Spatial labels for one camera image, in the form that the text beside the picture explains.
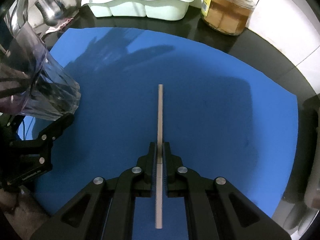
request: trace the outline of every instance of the silver screw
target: silver screw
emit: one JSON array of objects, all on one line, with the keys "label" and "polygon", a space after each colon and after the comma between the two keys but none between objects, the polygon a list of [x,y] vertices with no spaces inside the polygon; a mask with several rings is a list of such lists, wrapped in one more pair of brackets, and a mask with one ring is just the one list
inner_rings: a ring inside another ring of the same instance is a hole
[{"label": "silver screw", "polygon": [[226,182],[227,182],[226,179],[223,177],[216,178],[216,183],[219,185],[224,185]]},{"label": "silver screw", "polygon": [[186,167],[183,167],[183,166],[182,166],[182,167],[179,167],[179,168],[178,168],[178,172],[179,172],[179,173],[187,173],[187,171],[188,171],[188,169],[187,169]]},{"label": "silver screw", "polygon": [[131,171],[132,171],[133,173],[140,173],[140,172],[142,171],[142,169],[141,169],[140,167],[133,167],[133,168],[131,169]]},{"label": "silver screw", "polygon": [[103,178],[102,177],[96,177],[94,180],[93,180],[93,183],[96,184],[96,185],[99,185],[103,182]]}]

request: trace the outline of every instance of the yellow label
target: yellow label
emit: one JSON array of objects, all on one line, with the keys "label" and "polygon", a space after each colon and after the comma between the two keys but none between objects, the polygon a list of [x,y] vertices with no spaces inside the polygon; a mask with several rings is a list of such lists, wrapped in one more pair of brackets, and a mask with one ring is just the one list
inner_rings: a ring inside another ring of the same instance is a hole
[{"label": "yellow label", "polygon": [[211,3],[211,0],[203,0],[201,12],[205,17],[208,14],[210,3]]}]

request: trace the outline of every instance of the brown liquid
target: brown liquid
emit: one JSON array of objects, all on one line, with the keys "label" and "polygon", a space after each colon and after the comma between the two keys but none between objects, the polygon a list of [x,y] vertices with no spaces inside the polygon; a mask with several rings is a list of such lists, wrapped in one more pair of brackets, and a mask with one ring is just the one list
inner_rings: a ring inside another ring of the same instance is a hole
[{"label": "brown liquid", "polygon": [[239,35],[252,11],[228,0],[211,0],[207,16],[201,16],[213,29],[229,35]]}]

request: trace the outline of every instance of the jar of honey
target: jar of honey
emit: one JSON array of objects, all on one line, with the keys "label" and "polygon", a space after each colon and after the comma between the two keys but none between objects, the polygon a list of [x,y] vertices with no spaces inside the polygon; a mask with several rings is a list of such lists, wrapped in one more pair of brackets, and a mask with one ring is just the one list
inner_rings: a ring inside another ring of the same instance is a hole
[{"label": "jar of honey", "polygon": [[255,6],[254,0],[203,0],[201,17],[215,30],[239,35]]}]

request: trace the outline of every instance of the tiled wall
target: tiled wall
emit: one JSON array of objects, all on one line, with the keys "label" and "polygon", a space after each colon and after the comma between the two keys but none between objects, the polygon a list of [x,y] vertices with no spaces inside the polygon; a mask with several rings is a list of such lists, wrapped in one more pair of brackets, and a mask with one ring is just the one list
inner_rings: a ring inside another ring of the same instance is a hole
[{"label": "tiled wall", "polygon": [[[190,5],[201,7],[202,0]],[[256,0],[247,27],[282,52],[320,94],[320,22],[305,0]]]}]

